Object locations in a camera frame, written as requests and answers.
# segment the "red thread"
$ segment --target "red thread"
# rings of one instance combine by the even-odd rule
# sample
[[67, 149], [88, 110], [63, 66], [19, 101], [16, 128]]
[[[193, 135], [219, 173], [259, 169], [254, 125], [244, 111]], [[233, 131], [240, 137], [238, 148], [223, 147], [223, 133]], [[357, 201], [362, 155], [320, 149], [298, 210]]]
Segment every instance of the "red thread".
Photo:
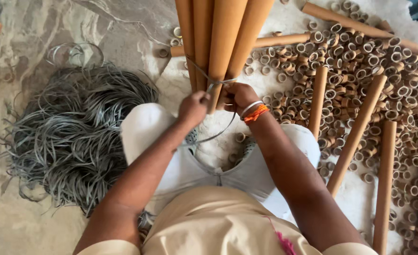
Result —
[[270, 224], [272, 225], [272, 228], [275, 232], [275, 234], [278, 237], [278, 240], [280, 242], [280, 246], [282, 247], [283, 251], [287, 254], [287, 255], [296, 255], [296, 252], [294, 251], [294, 245], [292, 244], [292, 242], [287, 239], [287, 238], [283, 238], [283, 234], [280, 231], [276, 231], [275, 227], [272, 224], [272, 220], [268, 217], [268, 216], [263, 216], [269, 219]]

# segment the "gray wire strands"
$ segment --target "gray wire strands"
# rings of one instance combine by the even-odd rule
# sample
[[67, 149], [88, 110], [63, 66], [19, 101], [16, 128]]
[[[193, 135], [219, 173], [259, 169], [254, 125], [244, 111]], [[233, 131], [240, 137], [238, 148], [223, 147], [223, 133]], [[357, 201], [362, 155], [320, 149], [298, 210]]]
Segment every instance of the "gray wire strands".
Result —
[[1, 137], [10, 156], [8, 173], [24, 187], [39, 183], [57, 206], [75, 204], [86, 216], [126, 170], [120, 125], [143, 103], [157, 102], [156, 89], [135, 74], [105, 67], [64, 68]]

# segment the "right hand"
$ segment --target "right hand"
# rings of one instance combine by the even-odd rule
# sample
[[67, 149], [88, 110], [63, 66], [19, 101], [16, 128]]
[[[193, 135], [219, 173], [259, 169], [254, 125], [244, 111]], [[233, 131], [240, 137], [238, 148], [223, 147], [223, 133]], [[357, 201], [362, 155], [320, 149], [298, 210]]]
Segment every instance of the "right hand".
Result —
[[[229, 112], [236, 111], [237, 114], [241, 114], [242, 111], [251, 103], [259, 101], [258, 95], [253, 88], [248, 84], [243, 83], [230, 83], [224, 86], [226, 92], [228, 92], [225, 103], [232, 105], [225, 105], [225, 110]], [[249, 112], [253, 112], [257, 106], [249, 109]]]

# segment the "left hand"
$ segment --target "left hand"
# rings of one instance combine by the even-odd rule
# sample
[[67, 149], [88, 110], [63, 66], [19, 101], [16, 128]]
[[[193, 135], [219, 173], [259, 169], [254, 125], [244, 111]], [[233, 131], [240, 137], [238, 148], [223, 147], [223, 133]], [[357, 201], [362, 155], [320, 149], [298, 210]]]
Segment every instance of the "left hand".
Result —
[[206, 91], [198, 91], [184, 98], [179, 107], [178, 122], [189, 129], [199, 125], [206, 117], [209, 99]]

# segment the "dusty floor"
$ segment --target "dusty floor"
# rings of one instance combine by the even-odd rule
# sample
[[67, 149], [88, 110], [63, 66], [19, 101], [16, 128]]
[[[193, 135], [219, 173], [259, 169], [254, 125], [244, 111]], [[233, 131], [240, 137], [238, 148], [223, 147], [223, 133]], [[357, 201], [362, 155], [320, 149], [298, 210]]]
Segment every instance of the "dusty floor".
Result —
[[[107, 60], [129, 70], [143, 70], [154, 81], [158, 81], [169, 60], [157, 58], [156, 51], [163, 47], [161, 43], [168, 42], [172, 28], [178, 26], [173, 0], [2, 2], [5, 4], [4, 12], [0, 16], [4, 25], [0, 36], [0, 132], [5, 127], [2, 118], [7, 117], [5, 106], [12, 105], [21, 110], [31, 93], [40, 89], [55, 69], [43, 58], [51, 47], [65, 42], [92, 42], [100, 46]], [[312, 2], [328, 7], [331, 1]], [[406, 14], [406, 0], [358, 2], [361, 2], [360, 6], [364, 11], [370, 13], [371, 23], [380, 16], [387, 19], [400, 36], [418, 42], [418, 23], [411, 22], [409, 14]], [[303, 32], [309, 16], [298, 11], [302, 4], [302, 0], [292, 0], [289, 5], [282, 6], [277, 0], [261, 35], [265, 36], [273, 30], [284, 33]], [[183, 59], [174, 59], [171, 62], [176, 67], [171, 67], [166, 72], [162, 83], [180, 81], [175, 78], [176, 75], [182, 77], [182, 68], [177, 67], [182, 61]], [[259, 93], [266, 94], [272, 90], [263, 89]], [[224, 155], [232, 148], [226, 142], [221, 149], [214, 152], [211, 146], [217, 144], [207, 144], [200, 148], [201, 160], [213, 166], [223, 166], [226, 163]], [[86, 224], [81, 211], [75, 206], [57, 210], [51, 207], [50, 199], [33, 203], [20, 198], [18, 180], [9, 181], [6, 168], [7, 163], [0, 160], [0, 255], [70, 254]], [[355, 179], [350, 184], [354, 186], [359, 182]], [[349, 185], [344, 184], [343, 188], [346, 196], [339, 198], [338, 203], [351, 200], [348, 195], [355, 193], [354, 189], [349, 189]], [[374, 188], [365, 190], [365, 193], [368, 197], [375, 196]], [[358, 214], [348, 204], [341, 207], [350, 220], [349, 215]], [[369, 232], [374, 207], [374, 204], [369, 203], [368, 213], [361, 215], [360, 225], [367, 226], [365, 228]], [[389, 249], [390, 254], [399, 248], [397, 246]]]

